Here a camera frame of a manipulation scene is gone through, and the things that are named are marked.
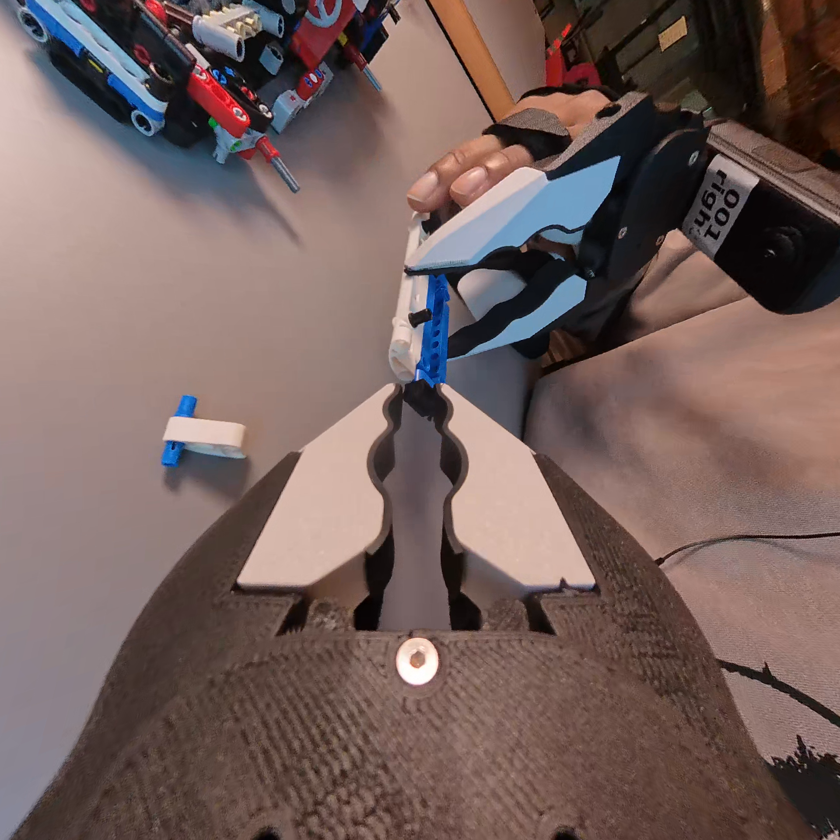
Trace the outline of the partly built lego car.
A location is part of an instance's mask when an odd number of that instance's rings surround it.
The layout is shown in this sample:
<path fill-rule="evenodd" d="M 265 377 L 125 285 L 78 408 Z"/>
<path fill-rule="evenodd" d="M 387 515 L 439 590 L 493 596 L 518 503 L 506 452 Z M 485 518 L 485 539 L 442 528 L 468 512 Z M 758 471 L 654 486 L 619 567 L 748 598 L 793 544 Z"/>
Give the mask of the partly built lego car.
<path fill-rule="evenodd" d="M 144 137 L 213 157 L 260 155 L 293 193 L 272 143 L 323 93 L 332 64 L 380 91 L 371 61 L 400 22 L 386 1 L 16 1 L 17 20 L 90 100 Z"/>

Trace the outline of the person's right forearm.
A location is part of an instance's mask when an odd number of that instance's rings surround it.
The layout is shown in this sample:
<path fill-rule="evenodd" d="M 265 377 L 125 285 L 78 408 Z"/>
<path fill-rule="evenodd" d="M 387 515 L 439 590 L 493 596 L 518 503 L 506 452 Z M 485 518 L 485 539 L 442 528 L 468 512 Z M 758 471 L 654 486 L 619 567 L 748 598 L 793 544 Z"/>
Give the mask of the person's right forearm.
<path fill-rule="evenodd" d="M 628 299 L 613 337 L 628 343 L 747 297 L 678 230 L 669 232 Z"/>

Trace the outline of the person's right hand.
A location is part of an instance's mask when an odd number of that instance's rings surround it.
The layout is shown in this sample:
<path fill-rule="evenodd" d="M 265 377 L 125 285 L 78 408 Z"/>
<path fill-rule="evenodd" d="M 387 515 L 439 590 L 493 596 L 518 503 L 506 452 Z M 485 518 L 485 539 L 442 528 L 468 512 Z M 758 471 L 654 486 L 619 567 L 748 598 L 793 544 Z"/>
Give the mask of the person's right hand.
<path fill-rule="evenodd" d="M 542 110 L 551 113 L 574 138 L 609 103 L 609 97 L 594 89 L 576 94 L 555 90 L 522 98 L 508 116 L 528 109 Z M 433 163 L 408 190 L 406 200 L 419 213 L 433 212 L 448 203 L 467 207 L 510 173 L 533 163 L 526 147 L 484 134 Z"/>

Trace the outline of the small white lego connector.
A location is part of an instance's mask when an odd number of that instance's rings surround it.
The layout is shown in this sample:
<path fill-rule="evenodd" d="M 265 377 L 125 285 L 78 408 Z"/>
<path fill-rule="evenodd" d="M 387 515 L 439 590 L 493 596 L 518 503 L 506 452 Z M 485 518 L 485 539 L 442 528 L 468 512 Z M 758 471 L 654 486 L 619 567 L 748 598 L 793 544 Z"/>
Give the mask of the small white lego connector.
<path fill-rule="evenodd" d="M 196 406 L 194 395 L 181 396 L 164 429 L 161 465 L 165 468 L 179 466 L 186 451 L 225 459 L 245 459 L 245 425 L 197 417 Z"/>

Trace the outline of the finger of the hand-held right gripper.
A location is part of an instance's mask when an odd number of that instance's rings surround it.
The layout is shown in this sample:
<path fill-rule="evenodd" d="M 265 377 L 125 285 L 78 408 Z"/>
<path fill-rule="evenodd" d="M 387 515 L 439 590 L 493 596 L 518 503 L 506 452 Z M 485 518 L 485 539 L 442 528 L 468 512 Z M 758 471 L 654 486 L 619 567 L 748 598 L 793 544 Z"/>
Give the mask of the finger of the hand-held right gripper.
<path fill-rule="evenodd" d="M 615 156 L 553 180 L 530 167 L 517 169 L 429 235 L 406 257 L 405 272 L 470 268 L 544 229 L 582 229 L 612 190 L 620 161 Z"/>
<path fill-rule="evenodd" d="M 448 358 L 513 345 L 528 358 L 544 351 L 543 335 L 583 302 L 586 280 L 549 253 L 521 253 L 512 267 L 473 269 L 456 289 L 473 321 L 448 337 Z"/>

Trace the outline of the blue and white lego panel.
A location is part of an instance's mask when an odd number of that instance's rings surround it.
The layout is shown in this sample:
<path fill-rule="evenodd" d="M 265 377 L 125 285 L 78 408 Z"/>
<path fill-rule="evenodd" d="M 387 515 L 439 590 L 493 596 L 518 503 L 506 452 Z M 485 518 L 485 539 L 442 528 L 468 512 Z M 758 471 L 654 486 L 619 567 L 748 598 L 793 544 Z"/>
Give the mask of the blue and white lego panel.
<path fill-rule="evenodd" d="M 403 273 L 398 288 L 388 362 L 398 382 L 445 383 L 449 288 L 443 275 Z"/>

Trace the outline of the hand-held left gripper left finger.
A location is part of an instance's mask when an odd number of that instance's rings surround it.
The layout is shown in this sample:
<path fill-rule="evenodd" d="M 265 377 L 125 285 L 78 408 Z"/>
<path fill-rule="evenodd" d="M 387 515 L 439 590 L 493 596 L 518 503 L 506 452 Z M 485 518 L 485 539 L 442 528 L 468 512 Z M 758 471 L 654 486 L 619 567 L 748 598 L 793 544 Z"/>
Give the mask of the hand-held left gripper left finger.
<path fill-rule="evenodd" d="M 245 592 L 332 599 L 351 611 L 382 608 L 394 566 L 392 504 L 403 394 L 387 385 L 299 453 L 237 578 Z"/>

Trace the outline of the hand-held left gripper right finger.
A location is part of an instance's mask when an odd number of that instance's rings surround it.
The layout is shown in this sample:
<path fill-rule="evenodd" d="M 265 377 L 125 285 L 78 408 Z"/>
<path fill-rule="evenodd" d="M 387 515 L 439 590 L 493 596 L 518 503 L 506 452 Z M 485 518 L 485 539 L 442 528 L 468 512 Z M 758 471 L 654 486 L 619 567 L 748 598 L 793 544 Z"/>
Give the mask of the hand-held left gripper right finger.
<path fill-rule="evenodd" d="M 449 385 L 443 437 L 460 457 L 447 534 L 463 556 L 459 589 L 474 603 L 571 589 L 595 577 L 535 453 Z"/>

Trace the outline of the red chair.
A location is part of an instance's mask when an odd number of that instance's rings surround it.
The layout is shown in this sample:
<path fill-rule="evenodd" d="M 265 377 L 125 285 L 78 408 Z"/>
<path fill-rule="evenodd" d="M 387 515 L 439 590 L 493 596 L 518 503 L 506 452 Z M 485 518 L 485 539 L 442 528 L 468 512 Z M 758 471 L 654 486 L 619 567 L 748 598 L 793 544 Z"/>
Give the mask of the red chair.
<path fill-rule="evenodd" d="M 567 24 L 545 51 L 545 84 L 550 88 L 576 86 L 595 88 L 602 80 L 595 64 L 581 53 L 578 24 Z"/>

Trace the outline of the black lego connector block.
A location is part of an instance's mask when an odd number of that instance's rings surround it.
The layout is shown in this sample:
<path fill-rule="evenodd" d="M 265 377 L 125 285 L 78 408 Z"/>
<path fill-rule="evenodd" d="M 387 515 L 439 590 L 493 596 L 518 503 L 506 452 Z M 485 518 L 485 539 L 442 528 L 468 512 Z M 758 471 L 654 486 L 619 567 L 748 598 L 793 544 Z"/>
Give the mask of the black lego connector block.
<path fill-rule="evenodd" d="M 440 424 L 445 419 L 447 407 L 437 385 L 430 385 L 420 379 L 402 387 L 403 401 L 420 417 Z"/>

